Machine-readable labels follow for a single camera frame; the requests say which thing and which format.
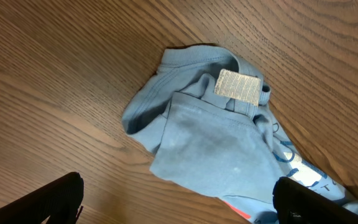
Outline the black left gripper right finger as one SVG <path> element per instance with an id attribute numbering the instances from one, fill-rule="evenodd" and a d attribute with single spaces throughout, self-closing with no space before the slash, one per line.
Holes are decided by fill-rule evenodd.
<path id="1" fill-rule="evenodd" d="M 358 215 L 302 186 L 281 177 L 273 189 L 279 224 L 358 224 Z"/>

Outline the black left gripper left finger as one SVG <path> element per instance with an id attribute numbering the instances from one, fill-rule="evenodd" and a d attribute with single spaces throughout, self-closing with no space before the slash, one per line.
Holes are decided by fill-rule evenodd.
<path id="1" fill-rule="evenodd" d="M 0 208 L 0 224 L 75 224 L 83 197 L 83 179 L 70 172 Z"/>

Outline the light blue t-shirt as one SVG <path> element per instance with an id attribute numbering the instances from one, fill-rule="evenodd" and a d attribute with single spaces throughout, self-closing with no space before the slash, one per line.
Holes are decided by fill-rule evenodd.
<path id="1" fill-rule="evenodd" d="M 228 49 L 167 49 L 122 125 L 154 155 L 155 176 L 216 197 L 251 223 L 278 223 L 273 188 L 281 177 L 358 215 L 358 201 L 299 155 L 269 109 L 270 92 Z"/>

